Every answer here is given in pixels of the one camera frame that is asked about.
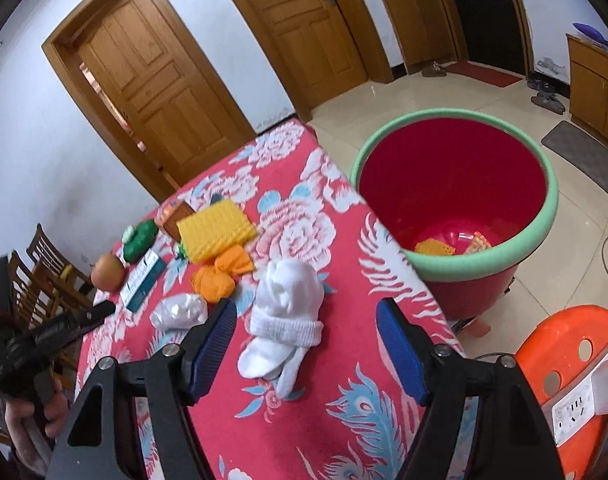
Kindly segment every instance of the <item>electrical outlet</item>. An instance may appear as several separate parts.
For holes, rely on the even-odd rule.
[[[608,352],[575,388],[553,405],[552,426],[556,446],[562,446],[595,415],[591,378],[594,371],[606,360],[608,360]]]

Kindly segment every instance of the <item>gray floor mat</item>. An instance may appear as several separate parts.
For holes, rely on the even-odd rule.
[[[542,144],[586,174],[608,193],[608,148],[568,121],[561,121]]]

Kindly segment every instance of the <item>red floral tablecloth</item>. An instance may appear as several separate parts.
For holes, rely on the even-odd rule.
[[[271,258],[293,256],[315,267],[326,291],[322,343],[306,355],[290,397],[279,400],[273,383],[245,380],[237,371],[250,339],[245,327],[258,277],[242,278],[233,297],[237,330],[210,394],[191,409],[215,475],[393,479],[422,409],[401,390],[377,334],[375,306],[392,296],[435,342],[459,348],[431,293],[312,132],[296,120],[220,161],[177,196],[200,210],[215,193],[232,199],[259,226],[260,235],[247,245],[258,269]],[[118,294],[110,297],[117,312],[84,338],[77,391],[101,357],[144,359],[183,338],[184,332],[161,333],[149,322],[162,298],[191,291],[189,278],[197,267],[174,260],[173,244],[158,235],[153,249],[168,266],[135,314],[119,303]],[[105,297],[99,293],[96,301]],[[137,401],[137,413],[149,477],[163,478],[145,399]],[[462,474],[465,458],[456,452],[452,478]]]

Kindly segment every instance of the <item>black door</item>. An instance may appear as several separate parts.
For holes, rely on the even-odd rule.
[[[524,74],[522,36],[513,0],[455,0],[455,4],[470,60]]]

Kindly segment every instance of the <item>white plastic bag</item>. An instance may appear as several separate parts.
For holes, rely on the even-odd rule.
[[[158,330],[188,330],[209,318],[206,300],[199,294],[177,294],[157,304],[150,315],[151,325]]]

